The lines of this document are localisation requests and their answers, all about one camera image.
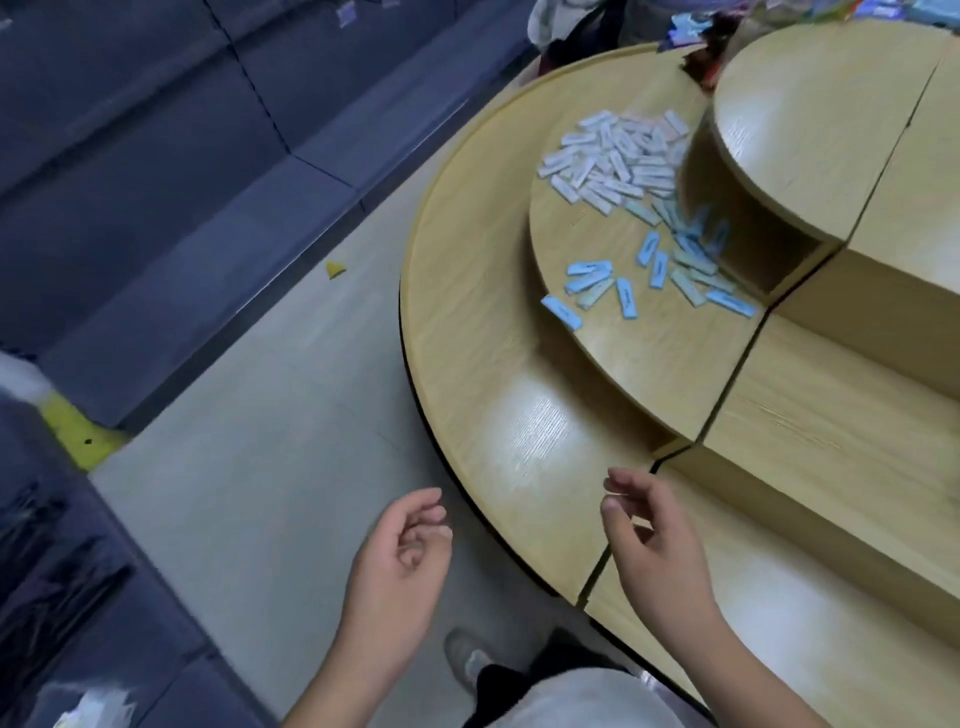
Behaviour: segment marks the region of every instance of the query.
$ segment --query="pile of erasers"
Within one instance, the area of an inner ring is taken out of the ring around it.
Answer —
[[[646,219],[650,210],[638,202],[644,191],[662,200],[674,197],[677,167],[690,146],[690,129],[675,111],[644,119],[603,110],[577,126],[537,171],[571,205],[583,200],[604,215],[623,206]]]
[[[701,208],[697,212],[697,219],[686,227],[687,231],[695,231],[700,220],[706,220],[708,208]],[[695,242],[686,234],[677,235],[675,240],[678,247],[673,250],[673,261],[670,255],[660,250],[660,233],[647,233],[639,253],[636,254],[636,264],[650,269],[649,286],[655,290],[662,290],[669,277],[677,286],[690,305],[699,308],[707,302],[723,306],[734,313],[753,318],[756,306],[738,299],[736,284],[722,276],[717,264],[711,260]],[[620,298],[620,311],[625,319],[635,319],[636,301],[634,299],[633,284],[626,278],[613,277],[613,263],[609,260],[571,263],[566,274],[570,280],[564,286],[568,296],[576,296],[576,304],[585,311],[589,311],[600,298],[616,284],[616,291]],[[572,308],[556,296],[546,296],[541,303],[546,306],[557,318],[571,330],[576,331],[583,325],[583,320]]]

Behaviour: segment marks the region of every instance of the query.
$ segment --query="gray tile floor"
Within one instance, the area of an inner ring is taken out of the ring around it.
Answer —
[[[350,560],[391,499],[439,485],[454,559],[432,629],[374,726],[456,726],[470,698],[442,643],[464,625],[523,667],[554,625],[616,651],[512,561],[449,481],[403,367],[397,287],[444,147],[93,480],[277,716],[313,675]],[[695,716],[688,716],[690,724]]]

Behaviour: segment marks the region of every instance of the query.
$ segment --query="hand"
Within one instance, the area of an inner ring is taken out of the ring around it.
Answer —
[[[681,664],[726,623],[700,537],[677,497],[648,473],[610,468],[600,504],[620,584],[636,615]],[[639,516],[653,528],[634,525]]]
[[[426,636],[450,566],[440,488],[414,491],[380,516],[353,559],[333,649],[349,671],[388,690]]]

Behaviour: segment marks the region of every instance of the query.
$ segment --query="black pants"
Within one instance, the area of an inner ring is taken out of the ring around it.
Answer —
[[[572,669],[605,667],[628,670],[609,657],[588,650],[565,630],[555,630],[525,673],[502,665],[487,665],[477,677],[477,707],[464,728],[483,728],[503,717],[538,682]]]

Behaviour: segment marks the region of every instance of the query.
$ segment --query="sneaker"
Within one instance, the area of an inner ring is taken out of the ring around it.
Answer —
[[[476,697],[480,670],[496,664],[490,648],[463,627],[457,627],[444,639],[444,654],[457,682]]]

